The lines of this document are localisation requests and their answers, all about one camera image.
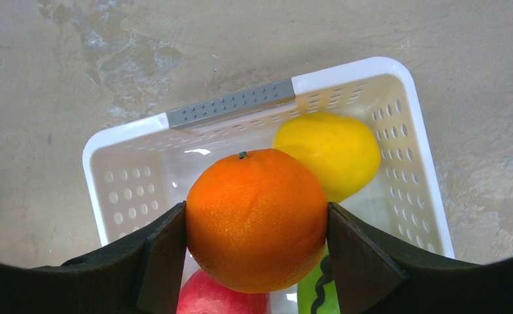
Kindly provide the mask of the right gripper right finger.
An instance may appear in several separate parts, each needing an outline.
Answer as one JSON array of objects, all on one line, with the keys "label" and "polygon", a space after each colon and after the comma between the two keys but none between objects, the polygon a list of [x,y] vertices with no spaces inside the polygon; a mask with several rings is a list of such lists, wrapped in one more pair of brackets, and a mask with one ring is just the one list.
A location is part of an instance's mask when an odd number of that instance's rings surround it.
[{"label": "right gripper right finger", "polygon": [[513,313],[513,257],[472,264],[409,244],[328,206],[327,245],[342,313]]}]

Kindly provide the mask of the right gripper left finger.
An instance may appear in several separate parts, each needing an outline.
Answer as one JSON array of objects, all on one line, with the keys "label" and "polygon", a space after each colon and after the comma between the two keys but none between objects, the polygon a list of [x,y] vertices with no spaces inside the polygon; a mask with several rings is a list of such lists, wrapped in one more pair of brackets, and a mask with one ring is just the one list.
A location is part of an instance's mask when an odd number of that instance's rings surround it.
[{"label": "right gripper left finger", "polygon": [[175,313],[185,204],[61,266],[0,264],[0,313]]}]

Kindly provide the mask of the orange fruit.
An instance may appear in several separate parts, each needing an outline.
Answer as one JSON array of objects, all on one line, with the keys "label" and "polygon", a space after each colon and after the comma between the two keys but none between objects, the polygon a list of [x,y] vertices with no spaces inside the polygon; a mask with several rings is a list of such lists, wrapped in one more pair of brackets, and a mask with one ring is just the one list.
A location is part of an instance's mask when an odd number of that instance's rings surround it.
[{"label": "orange fruit", "polygon": [[317,177],[267,148],[208,167],[186,197],[186,242],[218,283],[245,293],[301,281],[326,243],[328,200]]}]

